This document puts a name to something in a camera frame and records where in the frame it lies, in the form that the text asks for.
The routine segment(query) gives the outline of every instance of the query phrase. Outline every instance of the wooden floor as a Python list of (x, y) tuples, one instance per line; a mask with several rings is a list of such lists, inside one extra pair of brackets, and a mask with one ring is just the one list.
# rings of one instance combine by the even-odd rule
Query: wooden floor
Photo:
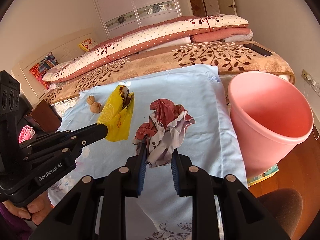
[[(318, 132), (314, 127), (316, 138)], [(313, 133), (278, 163), (279, 171), (249, 188), (256, 197), (279, 188), (298, 190), (303, 198), (301, 219), (292, 240), (298, 240), (320, 209), (320, 138)]]

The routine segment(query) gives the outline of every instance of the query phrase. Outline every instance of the brown box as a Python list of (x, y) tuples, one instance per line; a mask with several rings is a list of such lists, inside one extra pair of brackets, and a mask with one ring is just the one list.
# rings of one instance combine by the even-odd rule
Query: brown box
[(33, 127), (47, 133), (55, 132), (61, 125), (60, 119), (44, 99), (24, 118)]

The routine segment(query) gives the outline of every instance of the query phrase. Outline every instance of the black phone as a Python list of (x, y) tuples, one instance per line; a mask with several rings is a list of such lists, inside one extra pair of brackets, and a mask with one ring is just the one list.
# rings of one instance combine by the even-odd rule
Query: black phone
[(253, 43), (247, 43), (247, 44), (243, 44), (244, 47), (252, 49), (253, 51), (267, 57), (267, 56), (271, 56), (272, 53), (270, 51), (267, 51), (266, 49), (263, 49)]

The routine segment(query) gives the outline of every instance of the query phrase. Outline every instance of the silver screw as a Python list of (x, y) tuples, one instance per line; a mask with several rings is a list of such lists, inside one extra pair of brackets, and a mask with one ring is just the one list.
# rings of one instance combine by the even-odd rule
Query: silver screw
[(199, 171), (199, 168), (197, 166), (190, 166), (189, 167), (189, 171), (191, 172), (198, 172)]
[(232, 174), (227, 175), (227, 181), (234, 182), (236, 181), (236, 177)]
[(91, 179), (90, 176), (85, 176), (85, 177), (82, 178), (82, 182), (83, 182), (83, 183), (89, 183), (91, 180), (92, 180), (92, 179)]
[(126, 167), (126, 166), (123, 166), (123, 167), (120, 167), (120, 168), (119, 168), (119, 171), (120, 171), (121, 173), (127, 173), (127, 172), (129, 171), (129, 168)]

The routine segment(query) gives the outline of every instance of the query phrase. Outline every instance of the yellow snack wrapper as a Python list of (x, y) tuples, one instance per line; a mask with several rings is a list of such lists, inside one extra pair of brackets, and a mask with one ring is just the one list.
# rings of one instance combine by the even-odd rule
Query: yellow snack wrapper
[[(106, 139), (110, 142), (128, 139), (134, 106), (134, 93), (129, 95), (128, 93), (126, 86), (117, 86), (109, 96), (97, 120), (97, 124), (103, 123), (108, 127)], [(130, 102), (124, 106), (127, 97), (130, 98)]]

